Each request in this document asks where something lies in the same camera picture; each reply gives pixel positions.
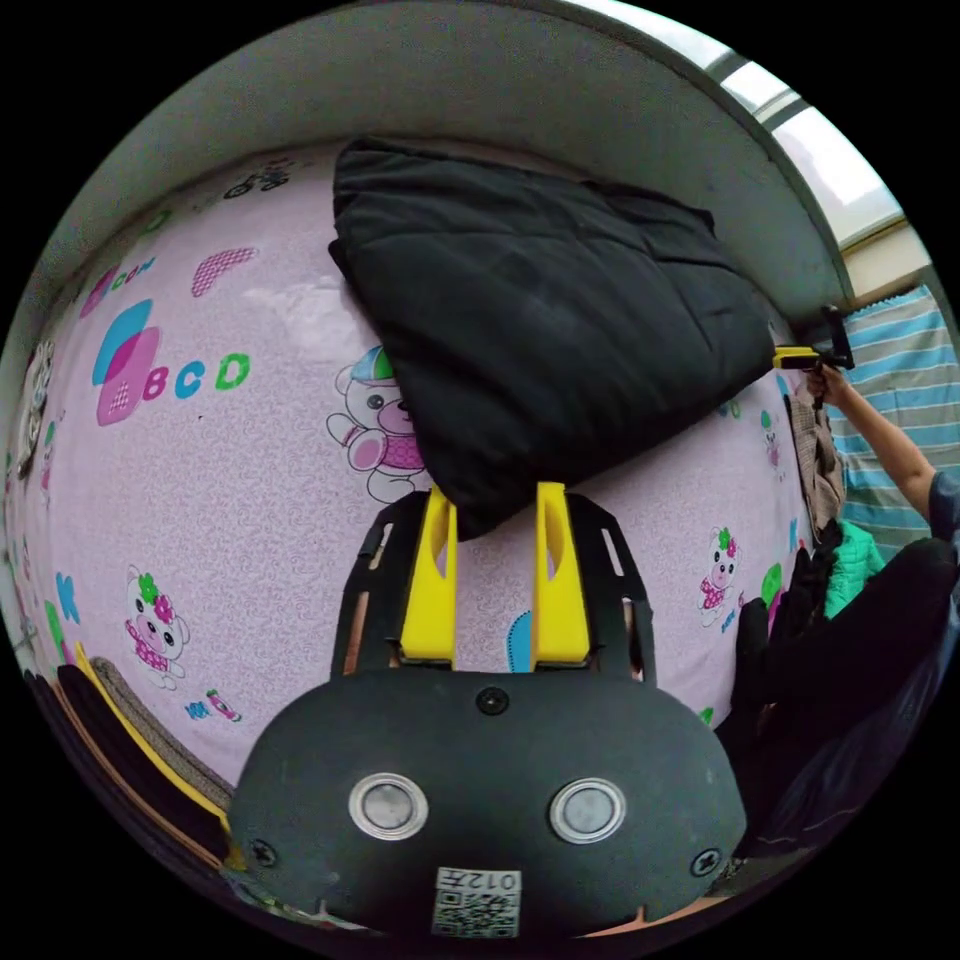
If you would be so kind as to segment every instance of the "green jacket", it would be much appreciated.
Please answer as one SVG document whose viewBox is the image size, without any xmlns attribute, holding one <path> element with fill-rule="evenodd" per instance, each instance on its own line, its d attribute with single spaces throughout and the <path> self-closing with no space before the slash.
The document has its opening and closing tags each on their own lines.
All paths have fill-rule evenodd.
<svg viewBox="0 0 960 960">
<path fill-rule="evenodd" d="M 884 567 L 873 535 L 846 520 L 839 520 L 843 543 L 834 552 L 833 573 L 827 584 L 824 616 L 832 620 Z"/>
</svg>

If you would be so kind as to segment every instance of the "black pillow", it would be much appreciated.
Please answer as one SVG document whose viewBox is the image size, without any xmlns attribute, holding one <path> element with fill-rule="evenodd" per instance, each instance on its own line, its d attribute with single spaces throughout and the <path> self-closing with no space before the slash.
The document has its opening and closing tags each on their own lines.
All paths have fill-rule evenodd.
<svg viewBox="0 0 960 960">
<path fill-rule="evenodd" d="M 330 253 L 389 357 L 463 540 L 669 439 L 772 366 L 709 213 L 363 138 Z"/>
</svg>

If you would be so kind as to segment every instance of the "hand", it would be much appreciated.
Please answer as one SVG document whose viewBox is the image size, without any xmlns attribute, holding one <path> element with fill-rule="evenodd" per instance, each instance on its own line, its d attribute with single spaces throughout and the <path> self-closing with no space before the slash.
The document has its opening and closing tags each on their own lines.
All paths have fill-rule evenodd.
<svg viewBox="0 0 960 960">
<path fill-rule="evenodd" d="M 807 389 L 813 397 L 821 398 L 831 407 L 842 407 L 852 389 L 843 374 L 824 364 L 819 370 L 807 373 Z"/>
</svg>

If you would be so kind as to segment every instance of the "cartoon bear print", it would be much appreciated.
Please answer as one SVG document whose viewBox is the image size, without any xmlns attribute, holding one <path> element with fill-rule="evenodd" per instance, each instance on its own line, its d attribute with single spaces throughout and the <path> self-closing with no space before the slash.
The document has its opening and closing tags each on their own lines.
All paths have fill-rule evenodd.
<svg viewBox="0 0 960 960">
<path fill-rule="evenodd" d="M 406 404 L 383 347 L 368 350 L 337 374 L 345 413 L 327 417 L 327 430 L 347 451 L 347 462 L 367 474 L 367 492 L 380 503 L 394 503 L 417 489 L 424 472 Z"/>
<path fill-rule="evenodd" d="M 743 550 L 724 527 L 710 533 L 710 570 L 700 581 L 697 607 L 700 621 L 709 627 L 723 615 L 727 597 L 733 588 L 736 571 L 743 560 Z"/>
<path fill-rule="evenodd" d="M 127 614 L 127 638 L 140 667 L 151 683 L 176 690 L 177 679 L 186 676 L 177 661 L 190 641 L 190 630 L 153 577 L 134 566 L 127 570 Z"/>
<path fill-rule="evenodd" d="M 779 417 L 771 417 L 764 410 L 760 414 L 760 426 L 763 427 L 763 444 L 767 454 L 767 462 L 777 475 L 777 480 L 783 483 L 786 473 L 783 468 L 783 452 L 780 442 Z"/>
<path fill-rule="evenodd" d="M 46 435 L 43 438 L 43 459 L 40 462 L 40 496 L 43 498 L 44 506 L 50 507 L 50 467 L 53 461 L 54 441 L 57 435 L 57 429 L 63 421 L 64 411 L 56 420 L 51 420 L 47 426 Z"/>
</svg>

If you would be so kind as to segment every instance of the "blue striped fabric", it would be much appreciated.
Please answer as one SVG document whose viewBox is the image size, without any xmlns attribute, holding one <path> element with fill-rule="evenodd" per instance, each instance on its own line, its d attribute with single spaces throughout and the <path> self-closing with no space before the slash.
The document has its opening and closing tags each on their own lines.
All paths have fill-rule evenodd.
<svg viewBox="0 0 960 960">
<path fill-rule="evenodd" d="M 926 287 L 866 307 L 846 321 L 856 368 L 850 382 L 902 427 L 935 467 L 960 479 L 960 364 Z M 929 536 L 921 517 L 839 410 L 830 424 L 845 464 L 843 519 L 870 531 L 884 559 Z"/>
</svg>

